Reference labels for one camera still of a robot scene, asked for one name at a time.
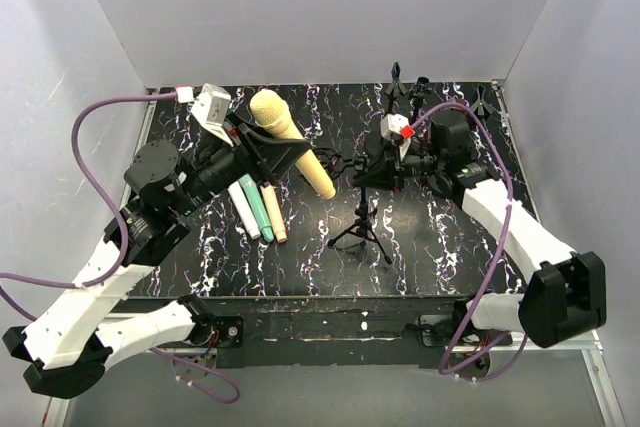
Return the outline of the large yellow microphone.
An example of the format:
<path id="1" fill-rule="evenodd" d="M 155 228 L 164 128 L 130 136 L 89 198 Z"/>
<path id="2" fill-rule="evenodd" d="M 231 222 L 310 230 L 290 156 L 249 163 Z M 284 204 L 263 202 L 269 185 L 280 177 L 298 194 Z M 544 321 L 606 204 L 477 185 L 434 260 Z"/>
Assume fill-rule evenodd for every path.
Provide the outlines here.
<path id="1" fill-rule="evenodd" d="M 334 183 L 296 126 L 287 102 L 275 91 L 263 89 L 251 98 L 250 111 L 257 125 L 274 137 L 280 147 L 293 149 L 296 167 L 315 192 L 325 200 L 334 198 Z"/>

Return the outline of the black tripod shock mount stand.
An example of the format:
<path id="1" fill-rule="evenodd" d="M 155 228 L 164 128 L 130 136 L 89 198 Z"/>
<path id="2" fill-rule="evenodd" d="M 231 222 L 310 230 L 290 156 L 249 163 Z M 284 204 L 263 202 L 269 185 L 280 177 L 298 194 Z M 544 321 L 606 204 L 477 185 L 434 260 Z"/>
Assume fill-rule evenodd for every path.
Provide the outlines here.
<path id="1" fill-rule="evenodd" d="M 348 168 L 353 168 L 356 174 L 361 174 L 365 171 L 367 165 L 365 157 L 357 155 L 354 158 L 347 159 L 335 148 L 316 147 L 313 152 L 320 159 L 320 164 L 325 168 L 331 180 L 338 179 Z M 356 220 L 340 234 L 329 239 L 327 246 L 334 248 L 339 240 L 346 235 L 351 235 L 360 240 L 359 243 L 354 244 L 354 247 L 364 248 L 368 242 L 373 243 L 379 248 L 384 261 L 391 265 L 392 259 L 386 253 L 372 226 L 372 220 L 377 212 L 377 208 L 369 209 L 366 188 L 360 187 L 360 200 L 354 211 Z"/>

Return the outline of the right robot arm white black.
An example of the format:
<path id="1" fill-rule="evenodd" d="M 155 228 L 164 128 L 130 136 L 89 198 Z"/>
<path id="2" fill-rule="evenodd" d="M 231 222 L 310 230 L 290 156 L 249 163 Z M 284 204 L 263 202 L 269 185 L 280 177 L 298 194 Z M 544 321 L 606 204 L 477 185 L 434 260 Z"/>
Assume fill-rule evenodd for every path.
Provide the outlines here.
<path id="1" fill-rule="evenodd" d="M 399 190 L 418 178 L 452 200 L 490 233 L 519 268 L 521 294 L 478 292 L 455 307 L 464 335 L 510 331 L 547 348 L 603 326 L 607 320 L 606 273 L 593 252 L 578 253 L 547 231 L 513 197 L 512 189 L 471 145 L 468 117 L 459 109 L 429 116 L 425 139 L 407 117 L 387 114 L 370 161 L 354 177 L 358 187 Z"/>

